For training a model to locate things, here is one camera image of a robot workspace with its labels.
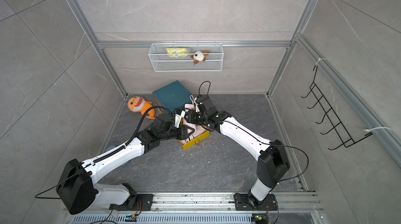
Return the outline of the teal and yellow drawer box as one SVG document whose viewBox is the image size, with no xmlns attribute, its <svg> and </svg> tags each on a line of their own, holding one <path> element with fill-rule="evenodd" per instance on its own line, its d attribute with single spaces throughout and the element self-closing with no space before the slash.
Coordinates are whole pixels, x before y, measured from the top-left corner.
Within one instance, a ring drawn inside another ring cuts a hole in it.
<svg viewBox="0 0 401 224">
<path fill-rule="evenodd" d="M 177 80 L 153 91 L 152 95 L 155 97 L 159 106 L 165 107 L 175 113 L 176 109 L 185 111 L 184 105 L 191 103 L 190 95 L 192 94 Z M 181 120 L 180 126 L 182 125 L 188 125 L 191 127 L 196 126 L 195 124 L 187 123 L 184 118 Z M 199 145 L 201 141 L 206 139 L 208 136 L 209 131 L 206 130 L 206 132 L 200 135 L 198 138 L 192 140 L 180 140 L 181 146 L 184 150 L 186 150 L 192 146 Z"/>
</svg>

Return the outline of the pink umbrella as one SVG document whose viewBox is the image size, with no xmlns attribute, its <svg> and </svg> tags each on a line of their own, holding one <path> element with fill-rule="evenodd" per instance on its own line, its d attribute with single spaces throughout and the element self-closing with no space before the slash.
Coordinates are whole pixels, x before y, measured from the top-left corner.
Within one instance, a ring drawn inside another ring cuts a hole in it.
<svg viewBox="0 0 401 224">
<path fill-rule="evenodd" d="M 204 134 L 206 130 L 202 126 L 195 126 L 194 133 L 190 136 L 190 140 L 198 138 L 200 135 Z"/>
<path fill-rule="evenodd" d="M 185 112 L 188 112 L 189 109 L 195 110 L 194 99 L 195 99 L 194 96 L 190 95 L 191 103 L 184 105 Z"/>
</svg>

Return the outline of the pink umbrella front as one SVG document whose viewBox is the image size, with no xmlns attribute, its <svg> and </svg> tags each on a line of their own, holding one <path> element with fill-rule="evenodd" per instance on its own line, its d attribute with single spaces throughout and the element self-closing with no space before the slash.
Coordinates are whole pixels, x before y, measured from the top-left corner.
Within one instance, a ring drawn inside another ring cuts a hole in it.
<svg viewBox="0 0 401 224">
<path fill-rule="evenodd" d="M 195 126 L 194 133 L 190 136 L 190 140 L 198 138 L 200 135 L 204 134 L 206 130 L 202 126 Z"/>
</svg>

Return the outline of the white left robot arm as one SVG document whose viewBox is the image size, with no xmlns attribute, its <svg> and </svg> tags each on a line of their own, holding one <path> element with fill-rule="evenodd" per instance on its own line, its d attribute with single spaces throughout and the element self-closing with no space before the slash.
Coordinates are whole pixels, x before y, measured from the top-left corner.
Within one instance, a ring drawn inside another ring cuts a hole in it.
<svg viewBox="0 0 401 224">
<path fill-rule="evenodd" d="M 104 154 L 79 162 L 69 161 L 62 172 L 56 192 L 72 215 L 93 205 L 108 205 L 115 210 L 139 207 L 137 192 L 127 183 L 100 184 L 99 181 L 114 169 L 158 147 L 162 140 L 186 140 L 195 128 L 182 125 L 170 115 L 159 115 L 142 131 L 136 129 L 132 137 Z"/>
</svg>

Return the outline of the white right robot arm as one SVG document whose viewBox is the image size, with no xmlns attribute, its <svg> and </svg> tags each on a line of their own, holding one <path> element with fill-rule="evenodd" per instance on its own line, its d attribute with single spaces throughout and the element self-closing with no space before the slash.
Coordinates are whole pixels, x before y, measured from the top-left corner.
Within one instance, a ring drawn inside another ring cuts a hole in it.
<svg viewBox="0 0 401 224">
<path fill-rule="evenodd" d="M 217 110 L 207 95 L 195 97 L 194 108 L 184 109 L 176 116 L 181 116 L 187 123 L 231 138 L 253 156 L 257 161 L 256 181 L 247 194 L 248 202 L 253 207 L 260 206 L 266 200 L 290 169 L 286 147 L 281 141 L 270 141 L 255 134 L 230 113 Z"/>
</svg>

